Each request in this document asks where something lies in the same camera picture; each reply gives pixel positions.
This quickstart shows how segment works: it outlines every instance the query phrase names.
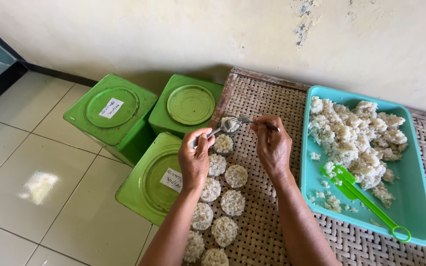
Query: paper label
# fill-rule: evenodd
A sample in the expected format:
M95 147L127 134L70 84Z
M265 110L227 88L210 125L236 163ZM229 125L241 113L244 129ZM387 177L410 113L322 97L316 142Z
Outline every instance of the paper label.
M115 98L111 98L108 104L103 110L99 113L100 116L104 116L106 118L112 118L115 113L121 108L124 102L120 100L116 100Z
M182 174L172 168L168 168L160 182L180 193L183 186Z

